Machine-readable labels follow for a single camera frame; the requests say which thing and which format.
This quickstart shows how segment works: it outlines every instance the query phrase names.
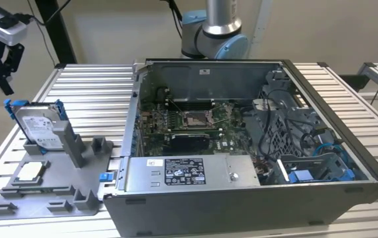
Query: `black plastic edge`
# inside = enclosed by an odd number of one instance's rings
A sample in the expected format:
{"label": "black plastic edge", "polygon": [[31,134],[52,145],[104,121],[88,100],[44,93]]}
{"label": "black plastic edge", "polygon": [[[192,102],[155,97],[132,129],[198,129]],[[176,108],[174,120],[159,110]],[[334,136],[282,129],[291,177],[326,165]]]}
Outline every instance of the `black plastic edge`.
{"label": "black plastic edge", "polygon": [[55,68],[56,69],[61,69],[61,68],[65,68],[67,67],[67,64],[65,63],[57,63],[56,65],[55,65]]}
{"label": "black plastic edge", "polygon": [[[286,69],[290,71],[290,73],[296,78],[302,88],[304,89],[307,95],[311,98],[311,101],[315,103],[318,109],[324,113],[324,116],[335,128],[336,132],[339,133],[342,139],[344,140],[346,144],[348,145],[350,149],[352,150],[357,157],[361,159],[363,165],[366,166],[367,170],[370,171],[371,175],[378,179],[378,161],[374,158],[374,156],[370,154],[367,149],[365,148],[363,144],[350,131],[346,124],[339,119],[338,115],[330,108],[328,104],[326,103],[324,99],[319,95],[319,93],[315,91],[312,85],[299,72],[298,68],[295,67],[294,63],[290,60],[283,60],[283,65]],[[375,194],[373,195],[373,198],[378,199],[378,189],[375,191]]]}
{"label": "black plastic edge", "polygon": [[224,35],[212,35],[211,33],[203,30],[203,34],[211,39],[228,39],[232,36],[236,36],[240,32],[242,32],[242,27],[236,29],[235,31],[232,31],[231,33],[224,34]]}
{"label": "black plastic edge", "polygon": [[182,50],[182,54],[186,56],[186,57],[190,57],[192,59],[203,59],[204,58],[204,55],[194,55],[191,53],[187,53],[186,51]]}
{"label": "black plastic edge", "polygon": [[328,67],[328,65],[327,65],[326,62],[316,62],[316,64],[318,64],[320,67]]}
{"label": "black plastic edge", "polygon": [[377,67],[377,65],[374,64],[374,63],[371,63],[371,62],[365,62],[363,63],[367,67]]}

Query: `power supply label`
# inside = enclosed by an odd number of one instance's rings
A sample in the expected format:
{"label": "power supply label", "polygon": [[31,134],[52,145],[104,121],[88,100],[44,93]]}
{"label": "power supply label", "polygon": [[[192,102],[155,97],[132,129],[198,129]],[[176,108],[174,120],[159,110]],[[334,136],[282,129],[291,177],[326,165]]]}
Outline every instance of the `power supply label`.
{"label": "power supply label", "polygon": [[164,183],[167,185],[207,184],[203,159],[166,159]]}

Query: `black cable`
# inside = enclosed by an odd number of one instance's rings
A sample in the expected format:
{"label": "black cable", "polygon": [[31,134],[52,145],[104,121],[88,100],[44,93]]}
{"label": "black cable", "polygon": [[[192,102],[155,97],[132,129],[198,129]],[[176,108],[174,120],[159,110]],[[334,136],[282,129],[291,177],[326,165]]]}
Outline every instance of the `black cable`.
{"label": "black cable", "polygon": [[375,100],[375,98],[377,98],[377,95],[378,95],[378,90],[377,90],[375,95],[374,95],[374,97],[373,97],[371,105],[373,105],[373,103],[374,103],[374,100]]}
{"label": "black cable", "polygon": [[294,135],[292,135],[292,132],[291,132],[290,127],[288,127],[288,120],[287,120],[287,118],[284,119],[284,124],[286,124],[286,130],[287,130],[287,134],[288,134],[290,140],[292,141],[292,146],[300,151],[303,156],[307,156],[307,154],[303,151],[303,149],[299,148],[299,146],[295,144]]}
{"label": "black cable", "polygon": [[298,120],[298,119],[292,119],[292,118],[286,118],[287,120],[292,121],[292,122],[298,122],[298,123],[302,123],[302,124],[306,124],[306,125],[310,125],[312,128],[315,127],[315,125],[307,121],[303,121],[303,120]]}
{"label": "black cable", "polygon": [[51,21],[53,20],[53,18],[59,15],[59,13],[61,12],[61,10],[64,10],[65,6],[68,5],[68,3],[71,2],[71,0],[68,0],[64,5],[53,12],[52,16],[49,17],[49,19],[43,23],[35,16],[35,13],[32,13],[31,18],[35,19],[35,21],[41,25],[41,26],[47,26]]}
{"label": "black cable", "polygon": [[[32,5],[31,5],[29,0],[27,0],[27,2],[28,2],[28,6],[29,6],[31,13],[35,14],[35,10],[32,9]],[[52,60],[52,63],[53,63],[53,67],[55,67],[55,66],[56,66],[56,63],[55,63],[53,56],[52,56],[52,53],[51,53],[51,50],[49,50],[49,47],[48,47],[48,43],[47,43],[47,41],[45,41],[45,35],[44,35],[43,30],[41,30],[41,27],[40,27],[40,25],[39,25],[39,22],[36,22],[36,24],[37,24],[37,27],[39,27],[39,30],[40,30],[40,33],[41,33],[41,36],[43,36],[44,46],[45,46],[45,49],[47,49],[47,51],[48,51],[48,54],[49,54],[49,57],[51,57],[51,60]]]}
{"label": "black cable", "polygon": [[183,38],[180,29],[178,28],[178,24],[176,24],[175,12],[174,12],[174,10],[171,10],[171,12],[172,12],[174,24],[175,24],[175,28],[176,28],[178,34],[179,34],[180,38]]}
{"label": "black cable", "polygon": [[270,94],[275,91],[284,91],[284,92],[288,92],[288,90],[286,89],[274,89],[271,90],[266,96],[264,96],[264,100],[267,100],[267,120],[266,120],[266,126],[264,126],[264,129],[263,129],[263,134],[260,136],[260,139],[259,139],[259,143],[258,143],[258,149],[259,149],[259,152],[260,154],[264,156],[266,159],[271,159],[274,162],[276,162],[276,160],[274,158],[270,157],[270,154],[266,154],[263,151],[262,151],[262,144],[263,144],[263,140],[264,140],[264,137],[266,137],[266,134],[268,132],[268,129],[270,129],[270,122],[271,122],[271,106],[270,106],[270,101],[268,101],[268,98],[270,98]]}

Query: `blue cable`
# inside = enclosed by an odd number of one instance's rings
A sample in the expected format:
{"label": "blue cable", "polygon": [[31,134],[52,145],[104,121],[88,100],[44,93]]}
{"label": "blue cable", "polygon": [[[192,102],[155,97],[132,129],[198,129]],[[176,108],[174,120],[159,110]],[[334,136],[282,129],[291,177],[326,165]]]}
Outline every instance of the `blue cable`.
{"label": "blue cable", "polygon": [[348,156],[347,156],[347,153],[346,153],[346,151],[343,150],[343,148],[342,148],[340,145],[334,145],[334,144],[331,144],[331,143],[323,143],[322,145],[319,145],[319,146],[316,147],[316,149],[315,149],[315,151],[314,151],[314,153],[312,153],[312,156],[316,156],[316,154],[318,154],[319,150],[322,149],[322,147],[326,147],[326,146],[334,146],[334,148],[336,148],[336,149],[342,152],[343,157],[344,157],[343,162],[347,164],[347,158],[348,158]]}
{"label": "blue cable", "polygon": [[319,150],[322,149],[322,147],[326,147],[326,146],[331,146],[332,144],[331,143],[323,143],[322,145],[319,145],[312,153],[312,156],[316,156]]}

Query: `cable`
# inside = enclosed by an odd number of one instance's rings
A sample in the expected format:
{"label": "cable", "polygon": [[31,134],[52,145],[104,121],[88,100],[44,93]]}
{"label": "cable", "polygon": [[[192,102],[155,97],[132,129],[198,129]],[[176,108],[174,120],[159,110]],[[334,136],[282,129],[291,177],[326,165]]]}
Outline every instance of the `cable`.
{"label": "cable", "polygon": [[178,34],[179,34],[180,38],[183,38],[183,37],[182,37],[182,32],[180,32],[180,29],[178,28],[178,23],[176,23],[175,12],[174,12],[174,10],[171,10],[171,11],[172,11],[172,18],[174,18],[174,24],[175,24],[175,28],[176,28],[176,31],[178,31]]}
{"label": "cable", "polygon": [[347,153],[346,153],[346,151],[343,150],[343,148],[342,148],[340,145],[334,145],[334,144],[331,144],[331,143],[323,143],[322,145],[319,145],[319,146],[315,148],[315,151],[314,151],[314,153],[312,153],[312,156],[316,156],[319,150],[320,150],[323,147],[326,147],[326,146],[334,146],[334,148],[336,148],[336,149],[342,152],[343,157],[344,157],[343,162],[347,164],[347,162],[348,162],[348,155],[347,155]]}
{"label": "cable", "polygon": [[[28,2],[28,6],[29,6],[31,13],[35,14],[35,10],[32,9],[32,5],[31,5],[29,0],[27,0],[27,2]],[[48,54],[49,54],[49,57],[51,57],[51,60],[52,60],[52,64],[53,64],[53,67],[55,67],[55,66],[56,66],[56,63],[55,63],[53,56],[52,56],[52,53],[51,53],[51,50],[49,50],[49,47],[48,47],[48,43],[47,43],[47,41],[45,41],[45,35],[44,35],[43,30],[41,30],[41,27],[40,27],[40,25],[39,25],[39,22],[36,22],[36,24],[37,24],[37,27],[39,27],[39,30],[40,30],[40,33],[41,33],[41,36],[43,36],[44,46],[45,46],[45,49],[47,49],[47,51],[48,51]]]}
{"label": "cable", "polygon": [[57,16],[57,14],[64,10],[65,6],[68,5],[68,3],[71,2],[71,0],[68,0],[64,5],[53,12],[52,16],[49,17],[49,19],[43,23],[35,16],[35,13],[32,12],[32,16],[31,18],[35,19],[35,21],[41,25],[41,26],[47,26],[51,21],[53,20],[53,18]]}
{"label": "cable", "polygon": [[377,90],[375,95],[374,95],[374,97],[373,97],[371,105],[373,105],[373,103],[374,103],[374,100],[375,100],[375,98],[377,98],[377,95],[378,95],[378,90]]}
{"label": "cable", "polygon": [[263,129],[263,134],[260,136],[260,139],[259,139],[259,143],[258,143],[258,149],[259,149],[259,152],[260,154],[264,156],[266,159],[271,159],[274,162],[276,162],[276,160],[274,158],[270,157],[270,154],[266,154],[263,151],[262,151],[262,144],[263,144],[263,140],[264,140],[264,137],[266,137],[266,134],[268,132],[268,128],[270,128],[270,122],[271,122],[271,106],[270,106],[270,101],[268,101],[268,97],[270,97],[270,94],[275,91],[284,91],[284,92],[288,92],[288,90],[286,89],[274,89],[268,92],[268,94],[266,94],[264,96],[264,100],[267,100],[267,120],[266,120],[266,126],[264,126],[264,129]]}
{"label": "cable", "polygon": [[326,146],[332,146],[332,143],[323,143],[322,145],[319,145],[316,148],[315,148],[315,151],[312,153],[312,156],[316,156],[319,150],[326,147]]}

